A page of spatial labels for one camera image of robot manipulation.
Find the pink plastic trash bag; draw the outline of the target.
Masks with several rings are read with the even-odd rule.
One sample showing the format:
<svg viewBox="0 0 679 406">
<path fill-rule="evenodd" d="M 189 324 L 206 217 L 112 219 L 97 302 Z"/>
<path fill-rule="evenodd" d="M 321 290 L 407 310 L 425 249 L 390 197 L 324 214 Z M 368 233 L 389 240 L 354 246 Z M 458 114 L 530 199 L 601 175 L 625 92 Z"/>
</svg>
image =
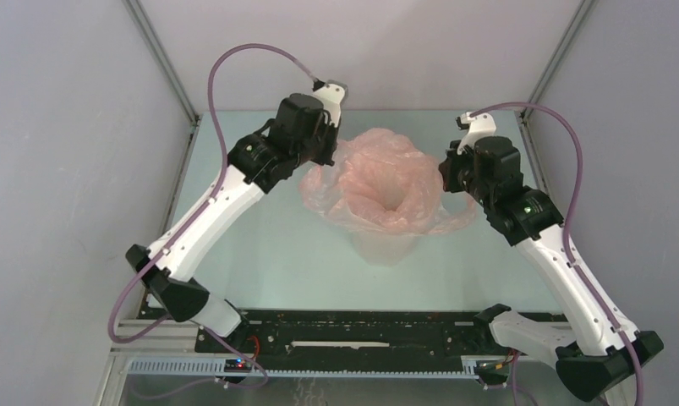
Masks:
<svg viewBox="0 0 679 406">
<path fill-rule="evenodd" d="M 299 184 L 304 206 L 353 232 L 450 233 L 476 217 L 476 204 L 450 213 L 439 162 L 405 135 L 374 128 L 339 140 L 333 165 L 311 168 Z"/>
</svg>

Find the white trash bin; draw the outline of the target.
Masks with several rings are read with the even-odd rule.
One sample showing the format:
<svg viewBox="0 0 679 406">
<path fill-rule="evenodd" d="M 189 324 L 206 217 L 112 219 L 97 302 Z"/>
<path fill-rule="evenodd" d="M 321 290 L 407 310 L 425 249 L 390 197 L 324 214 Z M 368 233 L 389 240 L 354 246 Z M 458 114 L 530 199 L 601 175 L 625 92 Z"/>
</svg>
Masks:
<svg viewBox="0 0 679 406">
<path fill-rule="evenodd" d="M 409 256 L 419 237 L 408 234 L 386 234 L 369 231 L 350 233 L 358 255 L 373 266 L 395 266 Z"/>
</svg>

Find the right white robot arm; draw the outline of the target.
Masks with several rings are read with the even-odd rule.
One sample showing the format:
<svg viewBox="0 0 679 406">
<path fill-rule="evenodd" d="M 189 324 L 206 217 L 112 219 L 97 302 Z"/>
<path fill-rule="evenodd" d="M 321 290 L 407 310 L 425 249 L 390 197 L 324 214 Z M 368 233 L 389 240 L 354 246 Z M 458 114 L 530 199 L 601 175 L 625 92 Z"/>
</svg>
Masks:
<svg viewBox="0 0 679 406">
<path fill-rule="evenodd" d="M 591 402 L 646 365 L 663 348 L 654 331 L 641 331 L 617 309 L 574 244 L 564 244 L 564 219 L 550 197 L 523 182 L 521 156 L 502 136 L 454 140 L 440 164 L 444 190 L 465 192 L 488 223 L 534 266 L 571 328 L 557 330 L 503 304 L 474 319 L 476 349 L 516 349 L 555 369 L 566 389 Z"/>
</svg>

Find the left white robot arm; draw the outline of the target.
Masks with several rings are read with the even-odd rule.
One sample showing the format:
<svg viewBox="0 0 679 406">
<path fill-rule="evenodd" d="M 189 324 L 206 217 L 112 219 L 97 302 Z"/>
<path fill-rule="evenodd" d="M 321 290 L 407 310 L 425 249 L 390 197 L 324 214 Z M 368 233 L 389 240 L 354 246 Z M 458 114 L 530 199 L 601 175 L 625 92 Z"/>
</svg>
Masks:
<svg viewBox="0 0 679 406">
<path fill-rule="evenodd" d="M 128 263 L 174 321 L 212 330 L 216 342 L 238 352 L 248 341 L 242 316 L 194 278 L 210 248 L 254 203 L 306 162 L 333 165 L 347 91 L 325 84 L 284 98 L 274 118 L 239 139 L 225 166 L 191 208 L 149 247 L 134 244 Z"/>
</svg>

